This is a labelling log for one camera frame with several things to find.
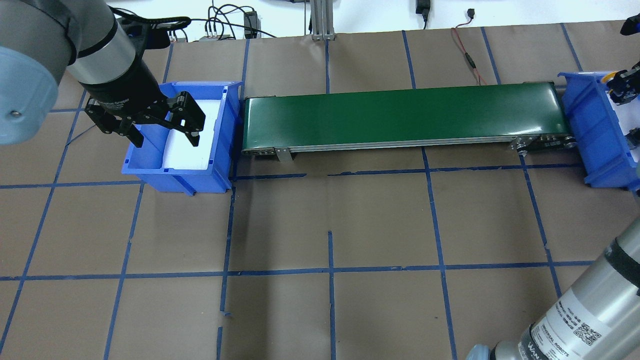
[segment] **green conveyor belt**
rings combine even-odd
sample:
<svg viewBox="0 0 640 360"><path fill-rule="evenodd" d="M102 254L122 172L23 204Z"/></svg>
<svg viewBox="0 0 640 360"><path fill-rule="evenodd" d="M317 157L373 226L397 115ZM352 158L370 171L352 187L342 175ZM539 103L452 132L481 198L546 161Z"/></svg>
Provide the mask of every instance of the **green conveyor belt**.
<svg viewBox="0 0 640 360"><path fill-rule="evenodd" d="M246 101L245 154L510 141L570 133L552 83Z"/></svg>

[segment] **blue box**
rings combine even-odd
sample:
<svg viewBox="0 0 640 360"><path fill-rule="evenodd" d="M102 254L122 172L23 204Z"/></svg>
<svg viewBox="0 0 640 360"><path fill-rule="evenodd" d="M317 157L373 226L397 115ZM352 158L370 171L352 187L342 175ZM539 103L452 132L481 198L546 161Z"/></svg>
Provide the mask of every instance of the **blue box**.
<svg viewBox="0 0 640 360"><path fill-rule="evenodd" d="M226 192L231 188L228 175L234 129L241 122L238 99L240 84L240 81L229 81L176 82L160 85L160 90L167 97L188 91L196 100L220 100L218 118L206 118L206 122L215 121L215 127L209 164L205 170L163 167L164 148L170 130L160 125L144 125L138 126L138 129L144 135L145 141L140 148L129 145L122 173L137 176L159 192L184 192L187 195L196 192ZM203 146L202 139L200 140L200 146Z"/></svg>
<svg viewBox="0 0 640 360"><path fill-rule="evenodd" d="M631 155L616 112L600 80L608 72L567 73L564 112L578 143L588 176L584 182L595 188L638 190L637 163Z"/></svg>

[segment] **qr code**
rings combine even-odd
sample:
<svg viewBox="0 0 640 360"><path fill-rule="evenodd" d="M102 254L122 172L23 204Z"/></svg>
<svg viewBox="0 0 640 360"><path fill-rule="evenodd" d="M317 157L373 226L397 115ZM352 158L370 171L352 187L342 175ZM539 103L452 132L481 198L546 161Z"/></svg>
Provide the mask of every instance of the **qr code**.
<svg viewBox="0 0 640 360"><path fill-rule="evenodd" d="M593 330L589 325L582 324L578 329L573 331L573 334L579 337L585 344L591 346L593 343L602 337L599 332Z"/></svg>

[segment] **white wall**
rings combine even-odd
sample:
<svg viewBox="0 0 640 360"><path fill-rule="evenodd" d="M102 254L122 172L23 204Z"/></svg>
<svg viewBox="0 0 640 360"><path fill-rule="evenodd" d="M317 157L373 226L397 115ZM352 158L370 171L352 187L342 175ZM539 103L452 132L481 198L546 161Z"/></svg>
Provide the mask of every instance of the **white wall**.
<svg viewBox="0 0 640 360"><path fill-rule="evenodd" d="M221 6L224 0L214 0ZM144 17L186 15L206 18L209 0L112 0L111 6L128 8ZM308 25L304 3L288 0L233 0L258 11L262 29L278 37L300 36ZM337 33L362 33L422 29L422 17L415 14L415 0L333 0ZM473 26L549 24L626 19L640 12L640 0L432 0L428 29L450 28L465 22L467 8L476 9ZM243 24L240 13L228 15ZM189 41L204 36L204 24L187 29Z"/></svg>

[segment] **blue cap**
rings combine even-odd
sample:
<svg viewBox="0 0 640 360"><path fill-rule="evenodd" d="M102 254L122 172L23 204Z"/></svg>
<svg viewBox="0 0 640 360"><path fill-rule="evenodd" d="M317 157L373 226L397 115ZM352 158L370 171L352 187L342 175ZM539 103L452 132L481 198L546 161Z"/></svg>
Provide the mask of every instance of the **blue cap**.
<svg viewBox="0 0 640 360"><path fill-rule="evenodd" d="M34 59L0 46L0 145L32 138L58 98L58 84Z"/></svg>

